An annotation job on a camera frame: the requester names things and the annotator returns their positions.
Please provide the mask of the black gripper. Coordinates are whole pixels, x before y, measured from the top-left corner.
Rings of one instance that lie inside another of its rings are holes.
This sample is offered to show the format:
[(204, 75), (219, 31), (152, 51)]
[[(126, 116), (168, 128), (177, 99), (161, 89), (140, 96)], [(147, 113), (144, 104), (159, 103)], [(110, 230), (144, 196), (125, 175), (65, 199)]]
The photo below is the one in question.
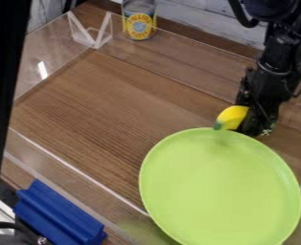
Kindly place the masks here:
[(263, 60), (256, 67), (248, 67), (242, 78), (236, 105), (250, 107), (236, 131), (247, 136), (268, 135), (279, 118), (280, 106), (301, 95), (301, 65), (274, 67)]

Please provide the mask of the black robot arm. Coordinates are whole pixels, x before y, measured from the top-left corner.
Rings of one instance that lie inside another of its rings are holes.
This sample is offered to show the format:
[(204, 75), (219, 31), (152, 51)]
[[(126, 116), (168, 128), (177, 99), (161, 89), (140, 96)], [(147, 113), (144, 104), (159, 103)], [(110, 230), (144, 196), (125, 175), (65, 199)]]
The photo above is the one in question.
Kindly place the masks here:
[(236, 131), (271, 133), (280, 106), (301, 96), (301, 0), (227, 0), (240, 25), (266, 24), (263, 51), (246, 70), (235, 103), (248, 108)]

